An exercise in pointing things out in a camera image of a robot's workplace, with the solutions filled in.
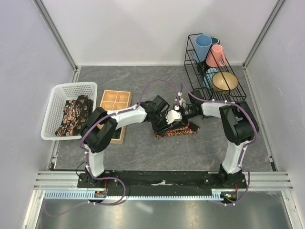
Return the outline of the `multicolour patchwork tie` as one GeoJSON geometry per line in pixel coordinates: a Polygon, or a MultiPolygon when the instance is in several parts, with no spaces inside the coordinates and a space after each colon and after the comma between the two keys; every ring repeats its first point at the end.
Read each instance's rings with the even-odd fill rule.
{"type": "Polygon", "coordinates": [[[201,127],[197,123],[189,121],[187,124],[179,124],[166,130],[164,134],[156,134],[156,137],[162,138],[182,135],[193,135],[197,134],[200,128],[201,127]]]}

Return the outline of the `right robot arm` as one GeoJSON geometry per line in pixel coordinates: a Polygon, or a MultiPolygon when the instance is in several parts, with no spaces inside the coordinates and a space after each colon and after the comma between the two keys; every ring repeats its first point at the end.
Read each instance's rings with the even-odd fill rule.
{"type": "Polygon", "coordinates": [[[181,104],[179,112],[182,119],[190,119],[199,115],[221,119],[228,146],[224,161],[219,168],[218,182],[222,187],[228,188],[235,181],[242,179],[244,153],[248,145],[255,140],[255,135],[258,134],[257,121],[246,101],[203,102],[195,97],[194,93],[188,96],[190,104],[179,101],[181,104]]]}

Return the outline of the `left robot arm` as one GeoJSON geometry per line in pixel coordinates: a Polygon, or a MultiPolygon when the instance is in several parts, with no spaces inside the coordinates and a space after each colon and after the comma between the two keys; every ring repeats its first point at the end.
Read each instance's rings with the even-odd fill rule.
{"type": "Polygon", "coordinates": [[[116,130],[135,123],[150,122],[155,133],[170,125],[166,121],[169,104],[159,95],[152,101],[113,111],[96,108],[81,129],[80,148],[85,151],[89,173],[88,182],[93,187],[104,184],[104,151],[116,130]]]}

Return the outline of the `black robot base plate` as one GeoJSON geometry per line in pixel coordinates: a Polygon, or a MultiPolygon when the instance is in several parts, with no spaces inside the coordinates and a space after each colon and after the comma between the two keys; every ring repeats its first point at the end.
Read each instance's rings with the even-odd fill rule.
{"type": "Polygon", "coordinates": [[[222,183],[218,172],[206,171],[132,171],[132,170],[107,170],[102,175],[106,181],[96,180],[88,172],[79,174],[78,188],[106,188],[118,190],[123,194],[123,187],[118,182],[121,180],[126,191],[149,189],[151,187],[177,187],[191,189],[241,189],[246,188],[246,178],[242,173],[242,179],[232,183],[222,183]]]}

